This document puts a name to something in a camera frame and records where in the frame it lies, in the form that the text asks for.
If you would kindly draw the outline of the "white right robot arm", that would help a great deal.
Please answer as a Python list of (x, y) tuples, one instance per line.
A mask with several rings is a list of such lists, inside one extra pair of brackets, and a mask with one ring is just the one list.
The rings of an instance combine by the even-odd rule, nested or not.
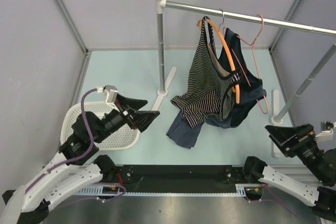
[(298, 157), (321, 186), (308, 186), (294, 180), (255, 156), (246, 158), (242, 176), (249, 183), (259, 181), (277, 187), (310, 207), (316, 216), (335, 222), (335, 149), (318, 148), (319, 141), (332, 139), (335, 123), (326, 121), (324, 125), (325, 129), (319, 134), (309, 123), (297, 127), (265, 126), (284, 156)]

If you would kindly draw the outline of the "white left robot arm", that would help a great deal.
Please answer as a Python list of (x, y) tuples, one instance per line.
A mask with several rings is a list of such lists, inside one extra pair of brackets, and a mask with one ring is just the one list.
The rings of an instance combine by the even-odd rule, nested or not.
[(108, 155), (95, 156), (98, 144), (124, 126), (144, 132), (160, 115), (158, 110), (143, 111), (147, 100), (124, 97), (117, 92), (108, 94), (103, 116), (88, 109), (86, 97), (97, 89), (86, 92), (80, 113), (72, 124), (72, 134), (61, 144), (52, 160), (29, 183), (3, 193), (5, 210), (1, 223), (41, 223), (49, 213), (79, 190), (101, 181), (115, 178), (116, 165)]

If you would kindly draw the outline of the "pink wire hanger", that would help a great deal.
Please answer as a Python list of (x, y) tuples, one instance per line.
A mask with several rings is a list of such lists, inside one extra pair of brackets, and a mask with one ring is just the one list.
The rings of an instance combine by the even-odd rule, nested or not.
[[(255, 36), (254, 40), (251, 43), (248, 43), (246, 40), (244, 40), (240, 36), (238, 36), (238, 39), (241, 40), (243, 43), (245, 43), (246, 45), (248, 45), (250, 47), (252, 55), (253, 55), (253, 60), (254, 60), (255, 68), (256, 68), (256, 71), (257, 71), (257, 77), (258, 77), (258, 80), (260, 81), (261, 80), (260, 71), (259, 71), (258, 62), (257, 62), (256, 55), (255, 55), (255, 43), (256, 43), (259, 35), (263, 32), (263, 29), (264, 29), (264, 26), (265, 26), (265, 22), (264, 22), (264, 18), (263, 18), (263, 16), (261, 14), (257, 14), (257, 16), (261, 19), (261, 28), (260, 28), (258, 34)], [(250, 87), (252, 87), (252, 85), (251, 85), (251, 83), (250, 83), (250, 81), (249, 81), (249, 79), (247, 77), (247, 74), (245, 72), (245, 69), (242, 67), (241, 62), (238, 59), (238, 57), (237, 57), (237, 55), (236, 55), (236, 53), (235, 53), (235, 51), (233, 49), (232, 49), (232, 53), (234, 54), (234, 56), (235, 56), (235, 58), (236, 58), (236, 60), (237, 60), (237, 62), (239, 64), (239, 66), (240, 66), (240, 68), (241, 68), (241, 70), (242, 70), (242, 72), (244, 74), (246, 82), (248, 83), (248, 85)], [(265, 105), (266, 105), (266, 110), (263, 109), (263, 107), (261, 106), (260, 101), (258, 99), (256, 100), (256, 102), (257, 102), (257, 104), (258, 104), (261, 112), (263, 114), (268, 114), (269, 113), (269, 104), (268, 104), (268, 101), (267, 101), (267, 98), (266, 98), (265, 95), (263, 96), (263, 99), (264, 99), (264, 102), (265, 102)]]

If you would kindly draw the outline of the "orange plastic hanger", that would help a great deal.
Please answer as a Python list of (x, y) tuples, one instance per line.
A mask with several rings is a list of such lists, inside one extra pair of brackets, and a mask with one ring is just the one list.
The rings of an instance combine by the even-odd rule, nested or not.
[(199, 97), (214, 91), (221, 101), (240, 104), (242, 72), (234, 62), (223, 33), (207, 16), (199, 19), (197, 26), (200, 37), (189, 74), (192, 90)]

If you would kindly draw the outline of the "black white striped tank top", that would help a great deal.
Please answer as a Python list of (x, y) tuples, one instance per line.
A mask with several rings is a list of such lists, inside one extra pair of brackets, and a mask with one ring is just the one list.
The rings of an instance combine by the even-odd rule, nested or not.
[(243, 73), (234, 66), (232, 55), (227, 56), (231, 71), (225, 70), (216, 55), (214, 33), (216, 31), (228, 53), (228, 45), (219, 28), (205, 16), (197, 23), (200, 38), (189, 70), (187, 92), (176, 95), (171, 103), (190, 127), (203, 124), (210, 116), (224, 121), (234, 103), (240, 102), (239, 84)]

